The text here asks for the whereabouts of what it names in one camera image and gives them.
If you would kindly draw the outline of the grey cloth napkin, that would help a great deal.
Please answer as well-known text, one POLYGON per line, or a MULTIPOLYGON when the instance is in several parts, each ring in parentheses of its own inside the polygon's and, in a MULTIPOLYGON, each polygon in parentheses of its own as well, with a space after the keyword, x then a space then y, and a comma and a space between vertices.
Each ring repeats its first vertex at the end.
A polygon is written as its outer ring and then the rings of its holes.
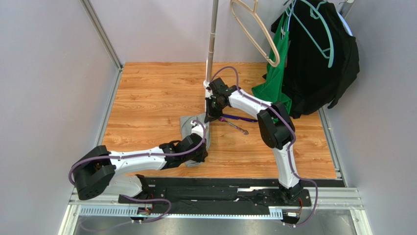
POLYGON ((180 117, 180 132, 182 138, 184 139, 186 136, 192 134, 192 129, 196 127, 196 124, 193 121, 198 120, 205 125, 206 129, 206 137, 205 137, 205 146, 206 150, 209 149, 211 144, 211 136, 210 136, 210 123, 205 122, 206 113, 200 113, 194 116, 181 116, 180 117))

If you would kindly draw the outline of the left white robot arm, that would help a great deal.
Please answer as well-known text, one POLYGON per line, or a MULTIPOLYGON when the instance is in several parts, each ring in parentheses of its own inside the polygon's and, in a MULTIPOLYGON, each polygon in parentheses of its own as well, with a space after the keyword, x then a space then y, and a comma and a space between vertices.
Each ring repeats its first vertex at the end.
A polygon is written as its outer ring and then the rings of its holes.
POLYGON ((68 174, 81 200, 93 199, 111 186, 120 175, 143 170, 177 168, 186 162, 202 163, 208 156, 206 134, 190 134, 181 141, 133 152, 109 151, 99 145, 74 163, 68 174))

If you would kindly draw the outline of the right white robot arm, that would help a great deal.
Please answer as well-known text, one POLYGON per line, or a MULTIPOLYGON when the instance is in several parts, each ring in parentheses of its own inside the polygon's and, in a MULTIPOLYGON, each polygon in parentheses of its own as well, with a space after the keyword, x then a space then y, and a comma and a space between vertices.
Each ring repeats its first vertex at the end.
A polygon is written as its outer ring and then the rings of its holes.
POLYGON ((283 201, 295 200, 303 190, 297 177, 293 147, 295 127, 283 103, 271 103, 256 98, 234 85, 228 87, 221 78, 203 82, 206 90, 204 122, 222 117, 226 107, 239 109, 256 118, 263 142, 272 149, 277 163, 283 201))

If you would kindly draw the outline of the metal stand pole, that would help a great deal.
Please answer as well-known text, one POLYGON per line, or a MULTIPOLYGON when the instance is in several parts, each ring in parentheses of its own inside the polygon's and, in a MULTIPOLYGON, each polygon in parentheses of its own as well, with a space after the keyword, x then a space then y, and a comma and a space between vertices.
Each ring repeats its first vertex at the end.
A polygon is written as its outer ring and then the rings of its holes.
POLYGON ((219 5, 219 0, 212 1, 212 15, 211 15, 211 25, 210 25, 208 58, 207 58, 207 66, 206 66, 206 82, 207 83, 212 78, 212 66, 213 66, 215 36, 216 36, 218 5, 219 5))

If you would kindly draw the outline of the green shirt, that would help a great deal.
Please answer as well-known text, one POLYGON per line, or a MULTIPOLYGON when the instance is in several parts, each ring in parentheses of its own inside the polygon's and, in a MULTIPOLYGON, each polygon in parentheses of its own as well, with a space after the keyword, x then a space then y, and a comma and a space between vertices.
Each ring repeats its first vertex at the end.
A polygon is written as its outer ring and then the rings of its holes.
POLYGON ((273 67, 270 64, 267 65, 266 81, 252 87, 252 92, 253 95, 259 99, 269 102, 282 102, 286 111, 289 113, 292 106, 292 99, 282 91, 285 59, 289 49, 289 31, 287 30, 288 16, 286 14, 280 16, 272 27, 276 28, 273 42, 278 50, 280 63, 276 67, 273 67))

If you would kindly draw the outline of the beige clothes hanger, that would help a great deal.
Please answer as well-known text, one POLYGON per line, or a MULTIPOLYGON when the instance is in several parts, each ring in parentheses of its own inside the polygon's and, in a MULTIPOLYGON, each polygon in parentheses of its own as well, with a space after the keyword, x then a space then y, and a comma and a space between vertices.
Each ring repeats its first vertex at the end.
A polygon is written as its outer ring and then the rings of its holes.
POLYGON ((281 62, 280 53, 269 30, 258 14, 258 1, 254 0, 249 4, 244 0, 231 0, 230 9, 232 16, 250 42, 268 64, 276 68, 281 62))

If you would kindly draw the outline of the black shirt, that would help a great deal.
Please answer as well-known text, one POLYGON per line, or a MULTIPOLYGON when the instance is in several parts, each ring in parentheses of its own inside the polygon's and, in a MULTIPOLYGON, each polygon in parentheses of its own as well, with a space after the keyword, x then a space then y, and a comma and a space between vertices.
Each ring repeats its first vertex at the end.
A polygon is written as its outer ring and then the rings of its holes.
MULTIPOLYGON (((333 108, 360 70, 356 39, 345 30, 335 5, 328 2, 320 12, 333 36, 334 64, 331 68, 327 67, 327 60, 292 20, 282 91, 292 99, 289 115, 293 118, 312 114, 323 106, 333 108)), ((271 26, 271 31, 275 35, 276 28, 271 26)))

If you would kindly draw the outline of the teal clothes hanger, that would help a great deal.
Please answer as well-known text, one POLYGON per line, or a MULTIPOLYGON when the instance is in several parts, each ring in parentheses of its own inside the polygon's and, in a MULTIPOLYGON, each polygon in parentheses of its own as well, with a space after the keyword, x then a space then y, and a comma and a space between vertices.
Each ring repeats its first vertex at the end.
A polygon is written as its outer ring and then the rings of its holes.
POLYGON ((292 20, 301 28, 317 48, 319 54, 327 60, 327 67, 333 67, 335 60, 335 45, 330 26, 324 15, 320 12, 321 7, 328 1, 318 0, 288 0, 284 14, 287 18, 285 29, 291 31, 292 20))

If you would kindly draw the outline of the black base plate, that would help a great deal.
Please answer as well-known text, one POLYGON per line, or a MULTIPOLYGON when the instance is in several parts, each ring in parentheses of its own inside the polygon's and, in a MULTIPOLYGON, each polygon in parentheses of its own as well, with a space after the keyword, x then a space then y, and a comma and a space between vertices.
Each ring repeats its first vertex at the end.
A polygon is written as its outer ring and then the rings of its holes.
POLYGON ((286 189, 277 179, 154 178, 121 175, 78 193, 80 200, 114 195, 121 204, 153 199, 152 212, 195 215, 266 215, 269 207, 312 206, 310 194, 297 183, 286 189))

